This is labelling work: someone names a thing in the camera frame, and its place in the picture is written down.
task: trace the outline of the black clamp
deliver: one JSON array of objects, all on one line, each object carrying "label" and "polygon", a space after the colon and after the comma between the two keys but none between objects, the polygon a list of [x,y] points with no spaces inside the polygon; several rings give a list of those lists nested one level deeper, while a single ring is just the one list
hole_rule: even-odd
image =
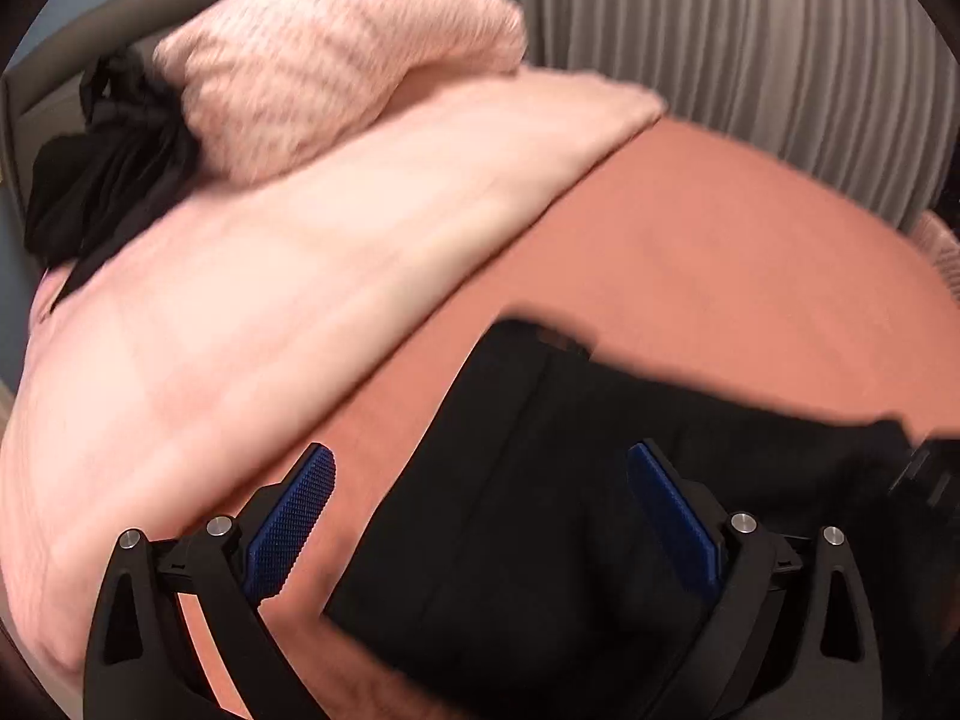
[{"label": "black clamp", "polygon": [[[683,584],[712,613],[644,720],[880,720],[880,656],[853,553],[837,528],[768,532],[683,480],[653,442],[630,481]],[[86,655],[88,720],[224,720],[178,594],[194,594],[254,720],[323,720],[256,608],[280,592],[333,489],[333,456],[311,445],[236,519],[178,541],[122,533]]]},{"label": "black clamp", "polygon": [[838,528],[795,538],[728,514],[649,440],[628,471],[683,584],[715,600],[644,720],[880,720],[870,605]]}]

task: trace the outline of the textured blue pad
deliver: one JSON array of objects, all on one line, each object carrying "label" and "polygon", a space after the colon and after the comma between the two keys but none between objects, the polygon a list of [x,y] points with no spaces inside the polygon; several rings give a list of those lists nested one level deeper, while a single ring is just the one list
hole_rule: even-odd
[{"label": "textured blue pad", "polygon": [[719,547],[646,445],[627,453],[627,476],[680,583],[715,602],[723,586]]},{"label": "textured blue pad", "polygon": [[243,593],[253,605],[280,592],[333,493],[335,478],[333,453],[317,445],[250,542]]}]

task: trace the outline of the black cloth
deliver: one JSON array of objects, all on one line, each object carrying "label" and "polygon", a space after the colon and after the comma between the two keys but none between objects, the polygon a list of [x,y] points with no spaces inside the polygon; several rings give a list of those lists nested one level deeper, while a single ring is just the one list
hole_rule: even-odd
[{"label": "black cloth", "polygon": [[920,698],[904,720],[956,720],[960,717],[960,634],[940,654]]},{"label": "black cloth", "polygon": [[82,135],[45,143],[34,162],[24,244],[43,266],[77,260],[56,302],[184,198],[200,151],[179,95],[124,50],[80,81]]},{"label": "black cloth", "polygon": [[627,484],[651,437],[728,511],[847,532],[891,712],[916,694],[957,563],[886,495],[910,452],[898,423],[777,415],[541,335],[501,322],[474,348],[326,607],[339,627],[480,717],[642,717],[707,614]]}]

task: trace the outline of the pleated curtain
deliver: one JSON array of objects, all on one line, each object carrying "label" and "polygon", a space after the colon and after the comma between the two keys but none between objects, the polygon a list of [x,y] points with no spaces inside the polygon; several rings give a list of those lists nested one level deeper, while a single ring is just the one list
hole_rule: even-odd
[{"label": "pleated curtain", "polygon": [[916,0],[517,0],[531,62],[650,86],[908,228],[957,137],[957,61]]}]

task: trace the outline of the silver bolt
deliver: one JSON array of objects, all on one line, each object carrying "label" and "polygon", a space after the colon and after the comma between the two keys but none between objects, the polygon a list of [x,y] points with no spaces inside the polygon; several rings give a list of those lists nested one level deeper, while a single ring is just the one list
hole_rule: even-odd
[{"label": "silver bolt", "polygon": [[835,547],[840,546],[847,540],[847,537],[843,535],[843,531],[839,528],[834,528],[832,525],[824,528],[824,538],[827,540],[827,543],[833,544]]},{"label": "silver bolt", "polygon": [[730,518],[730,524],[733,525],[733,530],[738,531],[738,533],[752,533],[757,529],[757,521],[747,512],[733,514],[733,517]]},{"label": "silver bolt", "polygon": [[224,533],[227,533],[232,526],[233,520],[229,517],[223,517],[221,514],[219,517],[214,517],[206,524],[206,531],[210,534],[210,536],[222,536]]},{"label": "silver bolt", "polygon": [[117,539],[117,544],[120,545],[120,549],[133,549],[140,543],[140,531],[136,528],[130,528],[128,531],[123,531],[120,533],[120,538]]}]

